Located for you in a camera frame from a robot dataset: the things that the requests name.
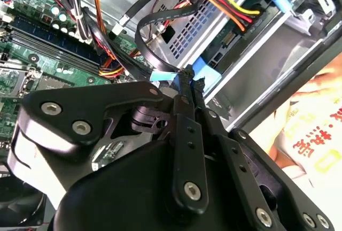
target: black plastic part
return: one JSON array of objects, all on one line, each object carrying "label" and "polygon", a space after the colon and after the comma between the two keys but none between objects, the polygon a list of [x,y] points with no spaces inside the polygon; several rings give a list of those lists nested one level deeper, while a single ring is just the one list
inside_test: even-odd
[{"label": "black plastic part", "polygon": [[328,219],[323,212],[319,211],[317,206],[307,197],[300,188],[279,168],[276,163],[259,147],[247,133],[241,129],[235,129],[229,137],[239,142],[242,151],[258,168],[258,174],[255,179],[259,186],[265,186],[275,197],[276,209],[273,207],[273,213],[277,214],[286,230],[311,230],[303,218],[306,213],[313,218],[317,227],[315,230],[325,230],[317,214]]},{"label": "black plastic part", "polygon": [[[66,139],[74,146],[68,152],[60,152],[59,148],[49,148],[56,154],[72,161],[87,159],[94,145],[99,141],[104,117],[110,118],[107,113],[116,109],[118,115],[123,115],[134,106],[158,107],[163,101],[163,94],[154,95],[149,90],[156,87],[148,82],[123,83],[119,85],[96,86],[94,94],[92,87],[73,89],[41,90],[27,95],[22,101],[22,108],[42,126]],[[93,100],[106,95],[104,100],[97,101],[94,107]],[[41,105],[44,102],[55,102],[62,108],[62,113],[56,116],[44,114]],[[77,120],[86,121],[92,128],[88,135],[78,135],[70,127]]]},{"label": "black plastic part", "polygon": [[11,176],[0,178],[0,229],[29,228],[43,224],[46,196]]},{"label": "black plastic part", "polygon": [[[137,108],[139,118],[134,116],[141,123],[157,110],[170,114],[169,124],[152,142],[76,182],[59,205],[53,230],[304,231],[311,228],[303,213],[315,221],[316,214],[327,219],[246,133],[235,130],[228,136],[219,116],[204,104],[203,79],[192,79],[191,66],[180,70],[172,83],[179,92],[173,100],[147,82],[46,90],[24,99],[30,118],[75,145],[63,159],[50,161],[52,171],[70,156],[88,156],[108,134],[102,132],[108,118],[115,123],[110,128],[114,139],[134,131],[127,127]],[[96,102],[86,100],[89,94]],[[62,113],[43,114],[40,106],[47,98]],[[71,129],[81,116],[92,126],[89,135],[78,136]],[[60,148],[47,145],[53,152]],[[189,182],[198,190],[190,190]],[[263,224],[257,209],[269,215],[271,224]],[[316,230],[325,229],[317,225]]]}]

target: blue plastic tab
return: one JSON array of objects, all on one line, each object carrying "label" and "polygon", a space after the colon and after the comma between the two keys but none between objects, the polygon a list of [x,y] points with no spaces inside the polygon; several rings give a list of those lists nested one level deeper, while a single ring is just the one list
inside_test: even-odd
[{"label": "blue plastic tab", "polygon": [[161,71],[153,71],[150,77],[150,81],[165,81],[165,80],[174,80],[177,76],[175,72],[161,72]]},{"label": "blue plastic tab", "polygon": [[289,0],[272,0],[280,11],[288,13],[292,11],[292,4]]}]

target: screw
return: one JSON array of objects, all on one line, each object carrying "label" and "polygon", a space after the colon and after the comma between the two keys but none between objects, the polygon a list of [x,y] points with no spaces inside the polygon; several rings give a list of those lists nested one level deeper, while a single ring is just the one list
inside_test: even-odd
[{"label": "screw", "polygon": [[209,114],[210,114],[210,116],[213,117],[213,118],[216,118],[216,117],[217,117],[216,113],[213,112],[212,110],[209,110]]},{"label": "screw", "polygon": [[308,223],[309,226],[315,228],[316,227],[316,224],[314,222],[314,220],[306,213],[303,214],[303,217],[306,221],[306,223]]},{"label": "screw", "polygon": [[256,213],[256,216],[265,227],[272,226],[272,219],[265,210],[257,208]]},{"label": "screw", "polygon": [[318,217],[318,220],[320,221],[320,223],[322,224],[323,227],[325,227],[326,229],[328,229],[330,227],[329,223],[321,215],[317,214],[317,217]]},{"label": "screw", "polygon": [[242,132],[242,131],[239,131],[238,132],[239,136],[242,138],[242,139],[246,139],[246,135]]},{"label": "screw", "polygon": [[79,135],[88,135],[91,132],[91,127],[85,121],[79,120],[73,123],[73,130]]},{"label": "screw", "polygon": [[44,103],[41,109],[45,114],[52,116],[56,116],[62,112],[62,108],[58,104],[52,102]]},{"label": "screw", "polygon": [[192,182],[187,182],[184,185],[184,191],[193,201],[198,201],[201,198],[201,190],[199,190],[199,187]]},{"label": "screw", "polygon": [[158,95],[158,91],[156,91],[154,88],[151,88],[150,92],[156,96]]}]

